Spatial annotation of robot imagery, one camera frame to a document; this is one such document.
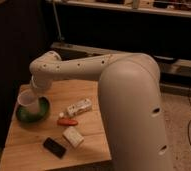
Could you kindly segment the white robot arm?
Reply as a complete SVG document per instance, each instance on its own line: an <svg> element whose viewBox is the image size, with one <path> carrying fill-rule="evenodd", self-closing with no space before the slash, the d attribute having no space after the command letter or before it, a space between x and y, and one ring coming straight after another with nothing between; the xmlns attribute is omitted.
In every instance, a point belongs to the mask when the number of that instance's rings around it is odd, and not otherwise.
<svg viewBox="0 0 191 171"><path fill-rule="evenodd" d="M160 69L143 53L62 61L47 52L31 62L37 95L63 78L98 83L98 103L115 171L174 171L161 110Z"/></svg>

